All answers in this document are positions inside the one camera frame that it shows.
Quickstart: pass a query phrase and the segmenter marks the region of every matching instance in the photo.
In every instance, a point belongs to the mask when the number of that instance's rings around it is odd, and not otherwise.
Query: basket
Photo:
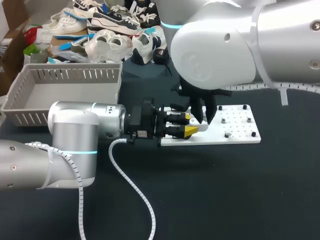
[[[16,126],[47,126],[57,101],[117,104],[122,63],[27,64],[1,111]]]

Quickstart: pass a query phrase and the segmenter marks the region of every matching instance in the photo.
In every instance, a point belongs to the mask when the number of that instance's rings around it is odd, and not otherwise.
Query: perforated plate
[[[243,109],[243,105],[227,105],[222,106],[222,110],[218,110],[207,131],[197,132],[188,140],[173,138],[166,136],[161,140],[161,146],[192,146],[192,145],[221,145],[221,144],[258,144],[261,136],[249,105],[247,109]],[[170,107],[165,107],[167,114],[178,114],[180,112],[172,111]]]

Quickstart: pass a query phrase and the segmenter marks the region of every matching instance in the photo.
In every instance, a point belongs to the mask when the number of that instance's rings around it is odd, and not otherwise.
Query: black table surface
[[[176,77],[123,79],[119,103],[130,111],[143,97],[160,106],[186,99],[171,92]],[[119,166],[150,201],[155,240],[318,240],[320,238],[320,96],[276,90],[235,92],[221,105],[248,104],[259,144],[158,148],[156,141],[118,144]],[[46,128],[6,121],[0,139],[51,144]],[[147,240],[145,203],[116,172],[108,144],[98,147],[95,182],[84,190],[88,240]],[[78,240],[77,189],[0,192],[1,240]]]

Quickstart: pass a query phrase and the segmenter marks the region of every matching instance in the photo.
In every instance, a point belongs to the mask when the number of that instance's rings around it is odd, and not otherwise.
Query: shoe
[[[75,14],[75,12],[74,12],[74,10],[73,10],[72,8],[65,7],[65,8],[62,9],[60,12],[56,13],[55,15],[52,15],[52,16],[50,17],[50,20],[51,20],[51,23],[59,22],[59,19],[60,19],[60,18],[65,18],[65,17],[67,17],[68,15],[71,15],[71,16],[72,16],[72,15],[74,15],[74,14]],[[43,25],[42,25],[42,28],[43,28],[43,29],[48,29],[49,24],[50,24],[50,23],[48,23],[48,24],[43,24]]]
[[[88,45],[89,41],[89,37],[83,37],[77,41],[71,42],[71,51],[86,57],[87,53],[85,48]]]
[[[157,5],[153,2],[149,4],[147,9],[147,14],[146,15],[142,14],[140,15],[140,17],[142,19],[142,22],[140,25],[143,29],[148,29],[153,26],[160,26],[161,24]]]
[[[130,37],[115,35],[109,42],[110,50],[107,51],[107,60],[119,62],[132,54],[132,41]]]
[[[98,31],[85,46],[85,52],[88,55],[89,59],[93,59],[94,50],[98,44],[98,41],[109,43],[114,35],[116,34],[108,29]]]
[[[131,17],[131,18],[135,19],[137,22],[140,21],[134,14],[129,12],[129,10],[124,6],[116,5],[116,6],[108,7],[108,9],[111,12],[115,12],[115,13],[123,15],[123,16]]]
[[[55,36],[79,32],[87,27],[87,23],[84,20],[77,20],[72,16],[66,16],[61,17],[59,21],[50,23],[47,27],[49,33]]]
[[[140,22],[142,22],[141,15],[147,14],[147,7],[139,7],[138,5],[135,7],[132,16],[139,19]]]
[[[77,15],[84,16],[85,18],[92,18],[97,9],[102,9],[103,5],[93,0],[75,0],[73,10]]]
[[[145,65],[153,57],[155,49],[165,49],[167,42],[161,26],[155,26],[152,33],[144,32],[139,37],[132,38],[133,54],[131,60],[135,64]]]
[[[92,18],[86,19],[86,26],[87,26],[88,34],[95,34],[96,32],[99,32],[104,29],[103,27],[100,27],[100,26],[93,26],[91,21],[92,21]]]
[[[140,23],[129,16],[123,16],[116,12],[105,14],[98,9],[93,14],[91,24],[95,27],[109,29],[119,34],[136,35],[139,33]]]
[[[125,16],[131,17],[131,13],[129,12],[129,10],[125,6],[120,6],[120,5],[112,6],[110,8],[110,11],[115,12],[120,15],[125,15]]]

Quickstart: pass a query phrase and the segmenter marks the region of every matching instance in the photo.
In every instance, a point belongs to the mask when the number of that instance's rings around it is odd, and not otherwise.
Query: white cable
[[[54,154],[51,150],[51,147],[48,144],[42,144],[42,145],[45,147],[45,150],[48,152],[49,165],[48,165],[48,172],[46,174],[45,181],[44,181],[43,185],[38,189],[45,189],[48,186],[50,178],[51,178],[51,165],[53,164],[53,161],[54,161]]]
[[[113,164],[113,166],[115,167],[115,169],[121,174],[122,177],[124,177],[124,179],[133,187],[133,189],[140,195],[140,197],[143,199],[143,201],[145,202],[146,206],[149,209],[150,215],[151,215],[151,233],[150,236],[148,238],[148,240],[152,240],[155,236],[155,232],[156,232],[156,216],[154,213],[154,210],[150,204],[150,202],[148,201],[148,199],[145,197],[145,195],[139,190],[139,188],[130,180],[130,178],[124,173],[124,171],[121,170],[121,168],[118,166],[118,164],[116,163],[113,155],[112,155],[112,150],[114,148],[114,146],[118,143],[127,143],[127,139],[122,138],[122,139],[117,139],[114,140],[109,147],[109,157],[110,160]]]
[[[37,148],[37,149],[48,150],[48,145],[42,144],[40,142],[26,143],[26,145],[33,148]],[[65,159],[68,162],[68,164],[71,166],[74,172],[74,175],[76,177],[76,180],[78,182],[78,187],[79,187],[79,212],[78,212],[79,232],[80,232],[81,240],[86,240],[85,230],[84,230],[84,186],[82,184],[82,179],[78,171],[78,168],[74,163],[74,161],[66,153],[54,147],[49,147],[49,148],[53,153]]]
[[[319,85],[304,84],[304,83],[290,83],[290,82],[275,82],[274,86],[277,89],[294,89],[294,90],[301,90],[301,91],[320,94]],[[223,89],[229,90],[229,91],[250,91],[250,90],[268,89],[268,88],[269,87],[265,83],[257,82],[257,83],[228,86]]]

